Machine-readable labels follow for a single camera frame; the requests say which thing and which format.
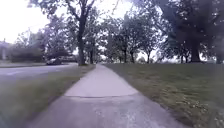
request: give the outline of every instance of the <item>street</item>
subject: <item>street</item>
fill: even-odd
[[[57,66],[39,66],[22,68],[0,68],[0,80],[2,77],[11,79],[12,77],[27,77],[49,72],[59,72],[65,68],[75,66],[76,64],[57,65]]]
[[[3,88],[9,87],[9,85],[16,85],[15,82],[17,82],[17,80],[26,80],[31,77],[50,72],[60,72],[66,68],[76,66],[77,64],[21,68],[0,68],[0,93],[1,90],[4,90]]]

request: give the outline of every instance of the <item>sky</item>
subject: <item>sky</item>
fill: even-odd
[[[28,0],[0,0],[0,41],[5,39],[6,42],[14,43],[19,33],[29,29],[37,32],[49,23],[40,8],[27,8],[28,2]],[[116,0],[104,0],[102,3],[96,3],[96,6],[106,11],[113,10],[115,4]],[[122,0],[113,17],[122,18],[131,6],[131,3]]]

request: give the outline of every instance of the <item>tree branch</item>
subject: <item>tree branch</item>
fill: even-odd
[[[69,0],[65,0],[65,2],[68,4],[68,9],[69,11],[72,13],[72,15],[75,16],[75,18],[79,21],[80,20],[80,17],[77,15],[76,13],[76,9],[74,7],[71,6],[71,3]]]
[[[92,2],[88,5],[85,16],[88,16],[89,15],[89,11],[92,8],[94,2],[95,2],[95,0],[92,0]]]

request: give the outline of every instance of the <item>tree trunk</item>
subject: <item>tree trunk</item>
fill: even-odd
[[[150,55],[147,54],[147,64],[149,64]]]
[[[193,43],[191,46],[191,63],[201,62],[199,56],[199,43]]]
[[[223,63],[223,55],[217,54],[216,55],[216,64],[222,64]]]
[[[185,63],[188,63],[188,56],[184,56],[185,57]]]
[[[133,52],[130,52],[130,54],[131,54],[131,63],[135,63],[134,53]]]
[[[121,57],[118,57],[119,58],[119,61],[120,61],[120,63],[122,62],[122,58]]]
[[[86,26],[86,18],[82,12],[80,21],[79,21],[79,31],[78,31],[78,49],[79,49],[79,66],[85,65],[85,56],[84,56],[84,42],[83,42],[83,33]]]
[[[90,60],[90,64],[93,64],[93,50],[89,52],[89,60]]]
[[[124,50],[124,63],[127,63],[127,51]]]
[[[184,56],[180,57],[180,63],[183,64],[184,63]]]

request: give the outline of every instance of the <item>green lawn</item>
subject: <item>green lawn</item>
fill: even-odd
[[[71,67],[61,72],[28,77],[1,85],[0,127],[7,125],[9,128],[23,128],[27,121],[33,119],[94,67]]]
[[[195,128],[224,128],[224,65],[110,64],[145,96]]]

